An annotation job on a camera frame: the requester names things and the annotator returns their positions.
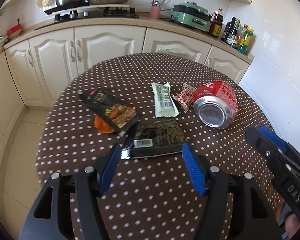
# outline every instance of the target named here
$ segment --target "soy sauce bottle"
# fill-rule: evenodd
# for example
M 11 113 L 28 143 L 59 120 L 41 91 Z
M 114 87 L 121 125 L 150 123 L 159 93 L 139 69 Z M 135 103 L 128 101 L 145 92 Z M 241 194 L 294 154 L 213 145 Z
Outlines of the soy sauce bottle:
M 223 13 L 222 8 L 219 8 L 218 11 L 215 11 L 210 20 L 211 26 L 209 29 L 209 34 L 211 34 L 213 37 L 218 38 L 222 29 L 223 24 Z
M 231 31 L 233 25 L 235 24 L 235 21 L 236 21 L 236 20 L 237 20 L 236 17 L 232 17 L 232 21 L 227 23 L 226 28 L 225 28 L 225 31 L 224 31 L 224 33 L 223 33 L 223 35 L 222 35 L 222 38 L 221 38 L 221 40 L 222 40 L 223 42 L 226 42 L 226 41 L 227 41 L 228 35 L 229 35 L 229 33 L 230 33 L 230 31 Z

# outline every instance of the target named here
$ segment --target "barcode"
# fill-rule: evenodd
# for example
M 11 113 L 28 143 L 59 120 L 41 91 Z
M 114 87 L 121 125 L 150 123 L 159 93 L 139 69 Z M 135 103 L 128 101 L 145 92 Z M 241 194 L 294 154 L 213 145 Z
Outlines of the barcode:
M 160 106 L 161 107 L 172 107 L 172 102 L 161 102 L 160 101 Z
M 134 140 L 135 148 L 152 147 L 152 139 Z

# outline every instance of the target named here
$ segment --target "black snack package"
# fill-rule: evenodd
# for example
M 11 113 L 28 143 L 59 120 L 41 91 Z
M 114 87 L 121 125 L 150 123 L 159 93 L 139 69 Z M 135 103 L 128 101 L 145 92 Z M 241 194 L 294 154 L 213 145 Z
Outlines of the black snack package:
M 186 138 L 176 120 L 151 124 L 136 123 L 129 131 L 121 158 L 146 158 L 180 153 L 185 142 Z
M 91 92 L 79 91 L 81 100 L 99 115 L 121 137 L 142 118 L 132 107 L 122 105 L 121 100 L 110 94 L 106 88 Z

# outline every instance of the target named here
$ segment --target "round table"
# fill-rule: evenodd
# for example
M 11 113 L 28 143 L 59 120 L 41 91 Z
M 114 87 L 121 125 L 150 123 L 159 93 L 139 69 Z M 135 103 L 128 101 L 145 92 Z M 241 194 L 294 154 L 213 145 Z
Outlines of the round table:
M 39 182 L 58 171 L 70 175 L 93 165 L 113 144 L 124 138 L 101 134 L 94 127 L 94 113 L 79 99 L 79 90 L 107 87 L 114 95 L 143 113 L 143 122 L 155 122 L 151 83 L 169 82 L 171 93 L 183 83 L 193 87 L 213 80 L 227 81 L 233 88 L 239 113 L 225 130 L 207 127 L 193 108 L 185 113 L 177 105 L 176 117 L 197 154 L 227 173 L 250 172 L 273 209 L 280 202 L 270 181 L 266 160 L 245 142 L 247 127 L 271 124 L 252 100 L 226 75 L 194 61 L 163 53 L 133 54 L 101 62 L 75 78 L 62 92 L 49 113 L 37 153 Z M 121 160 L 109 191 L 98 199 L 101 215 L 111 239 L 192 239 L 206 198 L 194 191 L 181 154 L 139 160 Z M 222 239 L 231 222 L 232 196 Z M 82 239 L 75 195 L 71 196 L 75 239 Z

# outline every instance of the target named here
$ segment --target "red container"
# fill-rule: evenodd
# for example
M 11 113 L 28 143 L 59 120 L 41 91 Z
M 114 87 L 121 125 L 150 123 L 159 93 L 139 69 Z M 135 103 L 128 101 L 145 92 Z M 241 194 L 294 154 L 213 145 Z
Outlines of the red container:
M 16 25 L 16 26 L 13 26 L 11 29 L 9 29 L 9 30 L 7 31 L 7 35 L 10 36 L 11 34 L 13 34 L 14 32 L 16 32 L 16 31 L 18 31 L 18 30 L 20 30 L 20 29 L 22 29 L 21 24 L 18 24 L 18 25 Z
M 194 111 L 210 127 L 225 129 L 238 113 L 235 93 L 225 81 L 211 81 L 201 85 L 193 97 Z

